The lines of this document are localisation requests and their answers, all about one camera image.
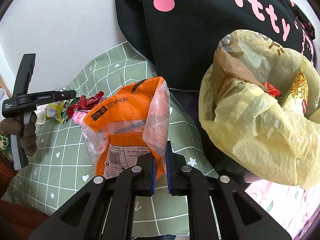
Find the silver bolt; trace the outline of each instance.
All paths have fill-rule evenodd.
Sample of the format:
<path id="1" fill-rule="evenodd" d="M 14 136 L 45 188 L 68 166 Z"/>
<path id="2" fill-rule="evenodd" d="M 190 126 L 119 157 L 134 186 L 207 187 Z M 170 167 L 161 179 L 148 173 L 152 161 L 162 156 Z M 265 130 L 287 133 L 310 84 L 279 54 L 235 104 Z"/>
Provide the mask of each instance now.
<path id="1" fill-rule="evenodd" d="M 97 176 L 97 177 L 95 177 L 95 178 L 93 179 L 93 182 L 94 182 L 95 184 L 100 184 L 100 183 L 103 182 L 103 177 Z"/>
<path id="2" fill-rule="evenodd" d="M 138 173 L 138 172 L 142 171 L 142 168 L 141 168 L 140 166 L 133 166 L 133 167 L 131 168 L 131 170 L 132 170 L 132 172 L 134 172 L 134 173 Z"/>
<path id="3" fill-rule="evenodd" d="M 230 178 L 228 176 L 223 175 L 220 177 L 220 180 L 223 183 L 228 183 L 230 181 Z"/>
<path id="4" fill-rule="evenodd" d="M 188 165 L 183 166 L 181 169 L 182 169 L 182 171 L 184 171 L 184 172 L 190 172 L 190 171 L 191 171 L 191 167 L 188 166 Z"/>

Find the red plastic wrapper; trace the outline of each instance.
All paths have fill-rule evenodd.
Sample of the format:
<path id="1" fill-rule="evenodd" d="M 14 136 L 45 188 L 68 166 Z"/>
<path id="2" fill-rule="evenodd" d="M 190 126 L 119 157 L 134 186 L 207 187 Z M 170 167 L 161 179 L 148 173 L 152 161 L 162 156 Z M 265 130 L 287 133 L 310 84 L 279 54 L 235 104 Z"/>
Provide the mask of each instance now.
<path id="1" fill-rule="evenodd" d="M 281 95 L 281 92 L 278 89 L 276 89 L 273 85 L 271 85 L 269 82 L 262 82 L 261 84 L 265 87 L 268 94 L 272 97 L 276 98 Z"/>
<path id="2" fill-rule="evenodd" d="M 85 98 L 85 95 L 82 95 L 78 103 L 67 108 L 68 118 L 70 118 L 76 110 L 91 110 L 99 103 L 103 95 L 104 92 L 102 91 L 90 98 Z"/>

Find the gold patterned package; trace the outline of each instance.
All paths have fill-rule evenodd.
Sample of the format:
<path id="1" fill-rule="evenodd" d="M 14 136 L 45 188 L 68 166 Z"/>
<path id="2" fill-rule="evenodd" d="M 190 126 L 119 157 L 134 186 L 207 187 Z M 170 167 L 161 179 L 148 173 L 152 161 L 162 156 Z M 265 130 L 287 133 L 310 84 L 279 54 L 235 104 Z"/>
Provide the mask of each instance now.
<path id="1" fill-rule="evenodd" d="M 282 103 L 283 109 L 288 109 L 304 116 L 307 110 L 309 87 L 308 82 L 301 70 L 294 79 L 288 95 Z"/>

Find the yellow plastic bag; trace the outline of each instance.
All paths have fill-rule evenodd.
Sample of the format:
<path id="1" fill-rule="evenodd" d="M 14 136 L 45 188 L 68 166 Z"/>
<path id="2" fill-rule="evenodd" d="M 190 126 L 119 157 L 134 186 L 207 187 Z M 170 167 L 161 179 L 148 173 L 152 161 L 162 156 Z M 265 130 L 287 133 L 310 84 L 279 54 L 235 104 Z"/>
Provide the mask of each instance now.
<path id="1" fill-rule="evenodd" d="M 267 81 L 286 95 L 299 69 L 309 86 L 304 117 L 282 109 L 261 85 Z M 320 181 L 319 99 L 320 77 L 306 57 L 237 30 L 220 41 L 204 75 L 199 120 L 211 141 L 252 173 L 307 189 Z"/>
<path id="2" fill-rule="evenodd" d="M 81 129 L 96 176 L 116 177 L 149 152 L 156 179 L 164 174 L 169 100 L 166 82 L 154 77 L 122 87 L 86 115 Z"/>

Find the white heart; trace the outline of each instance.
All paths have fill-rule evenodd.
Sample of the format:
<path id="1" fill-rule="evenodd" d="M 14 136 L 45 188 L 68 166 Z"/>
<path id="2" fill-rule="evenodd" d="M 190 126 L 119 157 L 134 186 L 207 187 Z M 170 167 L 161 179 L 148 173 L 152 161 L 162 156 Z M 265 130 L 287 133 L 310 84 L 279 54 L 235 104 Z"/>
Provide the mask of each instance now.
<path id="1" fill-rule="evenodd" d="M 84 182 L 86 182 L 88 178 L 89 178 L 89 175 L 88 175 L 88 174 L 85 175 L 85 176 L 84 176 L 84 175 L 82 176 L 82 179 L 83 179 Z"/>

